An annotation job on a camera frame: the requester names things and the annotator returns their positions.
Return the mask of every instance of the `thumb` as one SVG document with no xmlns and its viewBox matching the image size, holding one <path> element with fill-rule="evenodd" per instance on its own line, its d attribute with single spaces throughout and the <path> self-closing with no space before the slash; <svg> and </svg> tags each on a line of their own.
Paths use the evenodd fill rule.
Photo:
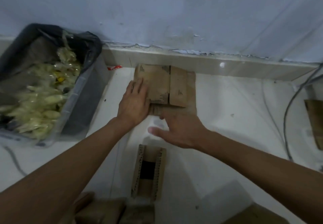
<svg viewBox="0 0 323 224">
<path fill-rule="evenodd" d="M 158 127 L 149 127 L 148 132 L 154 136 L 158 136 L 162 139 L 164 139 L 167 142 L 170 142 L 172 140 L 172 134 L 169 131 L 162 130 Z"/>
</svg>

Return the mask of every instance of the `cable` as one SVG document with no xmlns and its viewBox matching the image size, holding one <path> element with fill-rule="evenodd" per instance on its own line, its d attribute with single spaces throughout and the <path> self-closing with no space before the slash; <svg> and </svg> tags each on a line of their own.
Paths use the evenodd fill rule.
<svg viewBox="0 0 323 224">
<path fill-rule="evenodd" d="M 9 155 L 10 155 L 10 157 L 11 157 L 11 159 L 12 159 L 12 161 L 14 162 L 14 165 L 16 166 L 16 168 L 17 168 L 17 170 L 25 177 L 25 176 L 27 176 L 27 173 L 26 172 L 24 172 L 22 169 L 21 169 L 21 167 L 20 167 L 20 165 L 19 165 L 19 162 L 18 162 L 18 160 L 17 160 L 17 158 L 16 158 L 16 155 L 14 154 L 14 151 L 12 151 L 12 149 L 11 148 L 9 148 L 8 146 L 4 146 L 4 145 L 2 145 L 2 147 L 9 153 Z"/>
<path fill-rule="evenodd" d="M 288 114 L 289 108 L 290 108 L 291 104 L 293 103 L 293 100 L 295 99 L 295 97 L 300 93 L 300 91 L 303 89 L 303 87 L 307 85 L 307 83 L 312 79 L 312 77 L 314 75 L 316 75 L 318 71 L 321 70 L 322 67 L 323 67 L 323 63 L 321 63 L 317 67 L 317 69 L 307 78 L 307 80 L 303 84 L 300 85 L 300 87 L 297 90 L 297 92 L 294 94 L 294 96 L 292 97 L 292 99 L 289 101 L 289 103 L 287 105 L 287 108 L 286 108 L 286 111 L 285 111 L 285 114 L 284 114 L 283 133 L 284 133 L 285 148 L 286 148 L 286 152 L 287 152 L 288 159 L 290 161 L 292 161 L 292 162 L 294 162 L 294 160 L 293 160 L 292 155 L 290 154 L 289 146 L 288 146 L 288 141 L 287 141 L 287 136 L 286 136 L 286 119 L 287 119 L 287 114 Z"/>
</svg>

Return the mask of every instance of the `tile baseboard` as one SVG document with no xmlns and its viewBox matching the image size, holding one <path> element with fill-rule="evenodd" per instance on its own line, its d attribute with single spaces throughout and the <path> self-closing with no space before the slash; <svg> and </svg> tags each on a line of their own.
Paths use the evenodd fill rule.
<svg viewBox="0 0 323 224">
<path fill-rule="evenodd" d="M 0 54 L 13 40 L 13 37 L 0 36 Z M 282 81 L 299 79 L 318 66 L 315 63 L 277 63 L 258 57 L 221 53 L 181 54 L 159 47 L 139 45 L 123 47 L 106 44 L 102 53 L 107 66 L 134 68 L 138 63 L 173 65 L 196 73 Z"/>
</svg>

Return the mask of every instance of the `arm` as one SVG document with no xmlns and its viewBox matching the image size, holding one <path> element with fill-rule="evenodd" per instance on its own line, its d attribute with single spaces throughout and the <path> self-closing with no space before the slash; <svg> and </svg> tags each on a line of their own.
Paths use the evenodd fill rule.
<svg viewBox="0 0 323 224">
<path fill-rule="evenodd" d="M 209 154 L 253 181 L 307 223 L 323 223 L 323 174 L 207 130 L 197 116 L 163 114 L 170 131 L 148 132 Z"/>
<path fill-rule="evenodd" d="M 58 223 L 114 145 L 147 116 L 147 86 L 133 84 L 117 117 L 0 194 L 1 223 Z"/>
</svg>

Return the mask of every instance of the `white wall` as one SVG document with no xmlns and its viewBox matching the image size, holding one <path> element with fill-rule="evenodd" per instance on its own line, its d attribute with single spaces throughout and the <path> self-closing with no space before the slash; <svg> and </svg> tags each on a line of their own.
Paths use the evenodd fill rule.
<svg viewBox="0 0 323 224">
<path fill-rule="evenodd" d="M 171 49 L 252 54 L 274 61 L 317 62 L 323 56 L 323 0 L 0 2 L 3 35 L 17 35 L 26 24 L 39 22 L 88 30 L 105 41 Z"/>
</svg>

